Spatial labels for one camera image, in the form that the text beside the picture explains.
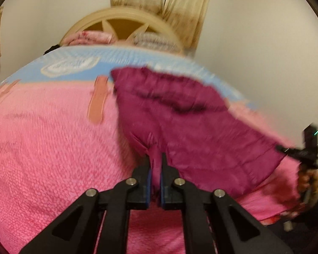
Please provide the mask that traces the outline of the right hand holding gripper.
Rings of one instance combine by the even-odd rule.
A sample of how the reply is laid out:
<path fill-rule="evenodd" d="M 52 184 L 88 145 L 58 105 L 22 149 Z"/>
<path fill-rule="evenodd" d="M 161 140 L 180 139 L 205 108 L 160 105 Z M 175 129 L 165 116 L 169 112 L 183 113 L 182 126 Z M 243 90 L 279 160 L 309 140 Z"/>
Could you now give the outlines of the right hand holding gripper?
<path fill-rule="evenodd" d="M 297 191 L 302 205 L 310 209 L 318 202 L 318 169 L 309 169 L 300 164 L 298 170 Z"/>

